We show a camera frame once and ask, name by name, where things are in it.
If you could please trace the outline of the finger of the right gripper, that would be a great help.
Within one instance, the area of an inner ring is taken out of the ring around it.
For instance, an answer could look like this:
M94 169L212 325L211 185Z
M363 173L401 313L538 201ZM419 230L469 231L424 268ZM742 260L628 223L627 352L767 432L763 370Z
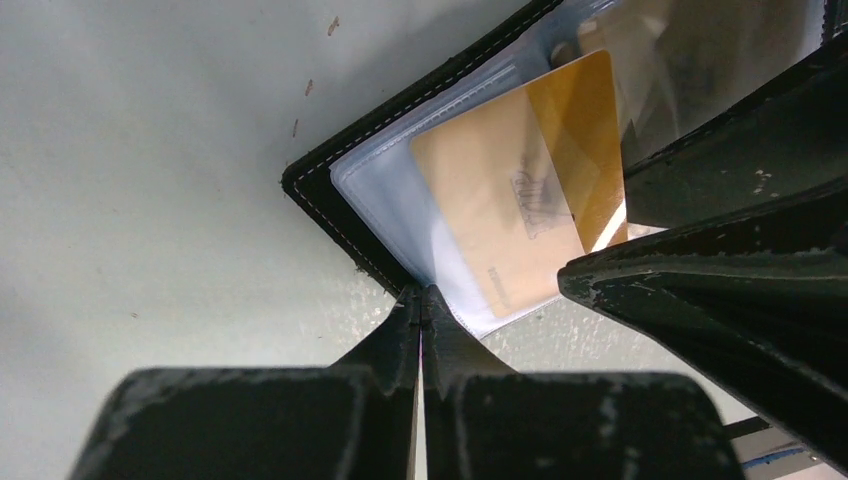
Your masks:
M624 171L630 222L675 228L847 177L847 36Z
M847 182L572 260L562 295L847 467Z

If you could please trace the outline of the black card holder wallet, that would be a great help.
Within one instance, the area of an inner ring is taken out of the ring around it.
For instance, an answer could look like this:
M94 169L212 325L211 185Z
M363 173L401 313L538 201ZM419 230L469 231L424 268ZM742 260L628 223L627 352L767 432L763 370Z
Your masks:
M659 232L625 177L846 28L843 1L533 1L282 186L482 337L553 301L568 261Z

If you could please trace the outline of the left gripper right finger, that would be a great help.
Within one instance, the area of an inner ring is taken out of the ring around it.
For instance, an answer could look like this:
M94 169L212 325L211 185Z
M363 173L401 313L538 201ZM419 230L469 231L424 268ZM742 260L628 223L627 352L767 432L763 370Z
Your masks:
M740 479L707 394L663 372L519 373L421 293L433 479Z

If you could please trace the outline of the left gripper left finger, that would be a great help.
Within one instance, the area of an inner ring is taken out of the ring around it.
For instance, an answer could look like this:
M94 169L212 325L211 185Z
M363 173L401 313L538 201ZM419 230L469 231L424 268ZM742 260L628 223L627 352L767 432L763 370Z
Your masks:
M140 369L104 402L74 479L410 479L421 291L326 367Z

